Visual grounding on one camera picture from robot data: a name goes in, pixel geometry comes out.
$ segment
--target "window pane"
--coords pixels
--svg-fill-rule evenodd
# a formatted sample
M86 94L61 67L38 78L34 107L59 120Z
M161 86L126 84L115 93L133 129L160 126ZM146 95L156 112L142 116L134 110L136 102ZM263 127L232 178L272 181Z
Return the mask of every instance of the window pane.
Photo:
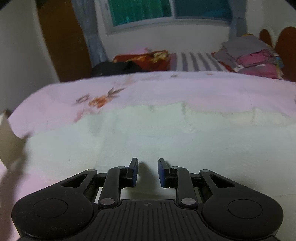
M171 17L169 0L109 0L113 25Z
M175 0L177 17L222 18L231 20L228 0Z

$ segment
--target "window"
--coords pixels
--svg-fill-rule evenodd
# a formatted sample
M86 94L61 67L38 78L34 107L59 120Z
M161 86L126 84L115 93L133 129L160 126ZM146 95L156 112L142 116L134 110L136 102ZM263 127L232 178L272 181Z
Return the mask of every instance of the window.
M101 3L105 24L112 31L181 19L232 18L228 0L101 0Z

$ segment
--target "headboard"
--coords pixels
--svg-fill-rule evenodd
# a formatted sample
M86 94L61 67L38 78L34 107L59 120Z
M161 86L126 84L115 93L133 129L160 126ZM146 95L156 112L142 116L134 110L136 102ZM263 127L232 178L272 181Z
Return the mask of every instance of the headboard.
M270 34L266 29L261 31L260 39L272 46ZM284 62L284 67L282 68L284 79L296 82L296 28L285 28L281 32L274 50Z

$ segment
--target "striped mattress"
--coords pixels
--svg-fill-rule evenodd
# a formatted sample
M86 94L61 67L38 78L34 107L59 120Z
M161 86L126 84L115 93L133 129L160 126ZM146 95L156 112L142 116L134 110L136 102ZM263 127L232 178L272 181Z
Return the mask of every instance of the striped mattress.
M170 54L170 70L228 71L210 53L182 52Z

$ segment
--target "window sill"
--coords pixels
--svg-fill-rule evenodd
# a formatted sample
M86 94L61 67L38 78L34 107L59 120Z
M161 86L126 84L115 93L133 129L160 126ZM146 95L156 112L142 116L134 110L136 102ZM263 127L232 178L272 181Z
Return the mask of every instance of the window sill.
M218 20L218 19L204 19L204 18L178 18L174 19L172 17L166 18L154 18L147 19L132 23L126 23L123 25L118 25L108 29L107 36L122 32L128 32L138 29L144 29L154 26L167 26L167 25L214 25L214 26L230 26L230 22L226 20Z

